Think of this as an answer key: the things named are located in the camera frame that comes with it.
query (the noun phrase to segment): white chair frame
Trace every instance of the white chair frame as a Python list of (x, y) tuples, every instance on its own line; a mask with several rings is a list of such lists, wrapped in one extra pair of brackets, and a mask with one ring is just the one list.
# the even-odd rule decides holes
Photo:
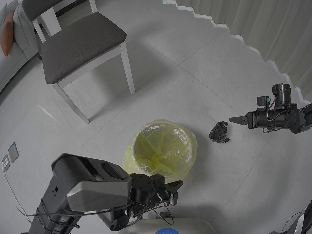
[[(92, 9), (92, 13), (97, 12), (96, 3), (94, 0), (89, 0), (90, 6)], [(35, 29), (39, 35), (40, 40), (42, 43), (45, 41), (45, 36), (42, 33), (42, 30), (39, 26), (37, 19), (33, 21)], [(93, 60), (89, 61), (85, 65), (81, 66), (64, 79), (58, 81), (56, 84), (52, 84), (52, 87), (56, 90), (56, 92), (62, 97), (62, 99), (71, 107), (71, 109), (86, 123), (88, 124), (90, 121), (89, 119), (80, 111), (80, 109), (73, 103), (73, 101), (68, 97), (68, 95), (64, 92), (63, 88), (66, 87), (68, 84), (71, 84), (74, 80), (77, 80), (80, 76), (84, 75), (85, 73), (91, 71), (92, 69), (96, 68), (100, 64), (106, 62), (107, 60), (121, 54), (122, 63), (124, 65), (124, 71), (126, 73), (128, 86), (131, 94), (135, 93), (135, 86), (133, 83), (133, 78), (130, 69), (130, 63), (128, 58), (128, 52), (126, 43), (123, 42), (120, 45), (116, 46), (115, 48), (107, 51), (106, 53), (100, 55), (99, 57), (94, 58)]]

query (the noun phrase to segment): white power cord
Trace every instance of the white power cord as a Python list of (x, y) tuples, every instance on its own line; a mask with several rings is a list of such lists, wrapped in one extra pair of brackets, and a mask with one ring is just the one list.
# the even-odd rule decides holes
[[(6, 174), (5, 174), (5, 171), (4, 171), (4, 162), (2, 162), (2, 171), (3, 171), (4, 179), (5, 179), (6, 183), (7, 183), (7, 185), (9, 186), (9, 188), (10, 188), (12, 194), (13, 194), (13, 197), (15, 198), (16, 202), (18, 203), (20, 208), (23, 210), (23, 212), (26, 214), (25, 210), (23, 209), (23, 207), (21, 207), (20, 203), (18, 202), (18, 200), (17, 200), (17, 198), (16, 198), (16, 196), (15, 196), (15, 194), (14, 194), (14, 192), (13, 192), (13, 190), (12, 190), (10, 184), (9, 184), (9, 181), (7, 180), (7, 177), (6, 177)], [(32, 222), (30, 221), (28, 216), (24, 216), (24, 217), (29, 221), (30, 224), (32, 224)]]

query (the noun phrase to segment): floor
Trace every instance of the floor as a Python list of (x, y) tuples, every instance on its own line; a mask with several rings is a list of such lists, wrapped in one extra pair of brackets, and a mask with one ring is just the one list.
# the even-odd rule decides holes
[[(179, 189), (175, 217), (207, 220), (217, 233), (281, 231), (311, 200), (312, 130), (295, 135), (229, 123), (227, 143), (208, 134), (218, 121), (256, 109), (257, 96), (272, 97), (286, 83), (257, 52), (225, 27), (195, 18), (162, 0), (96, 0), (98, 11), (127, 33), (136, 93), (131, 95), (120, 56), (65, 88), (84, 124), (45, 83), (42, 62), (33, 59), (0, 95), (0, 154), (16, 142), (19, 158), (7, 171), (27, 213), (35, 209), (63, 152), (122, 166), (135, 132), (168, 119), (194, 132), (197, 160)], [(83, 3), (59, 17), (61, 27), (90, 14)], [(300, 103), (293, 91), (292, 102)], [(0, 176), (0, 233), (27, 232), (30, 224)], [(153, 213), (146, 217), (155, 218)], [(110, 233), (97, 216), (83, 217), (72, 233)]]

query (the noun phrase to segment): robotic arm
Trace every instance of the robotic arm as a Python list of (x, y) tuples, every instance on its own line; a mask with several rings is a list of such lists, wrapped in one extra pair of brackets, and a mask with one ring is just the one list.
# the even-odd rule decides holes
[(240, 125), (247, 125), (253, 129), (263, 128), (264, 133), (278, 131), (280, 129), (290, 129), (294, 134), (298, 134), (310, 129), (312, 125), (312, 107), (311, 104), (298, 109), (297, 104), (291, 103), (291, 88), (289, 84), (275, 84), (272, 87), (272, 93), (275, 96), (270, 106), (268, 96), (257, 98), (259, 107), (256, 111), (248, 112), (245, 116), (230, 118), (230, 122)]
[(52, 164), (53, 177), (28, 234), (69, 234), (84, 212), (97, 215), (111, 231), (127, 226), (147, 207), (177, 204), (182, 181), (165, 184), (159, 174), (127, 174), (107, 161), (62, 154)]

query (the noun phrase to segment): chair seat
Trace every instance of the chair seat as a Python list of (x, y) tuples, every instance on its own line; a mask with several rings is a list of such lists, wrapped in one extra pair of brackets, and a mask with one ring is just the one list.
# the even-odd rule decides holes
[(127, 34), (96, 12), (48, 38), (41, 49), (46, 83), (55, 84), (125, 41)]

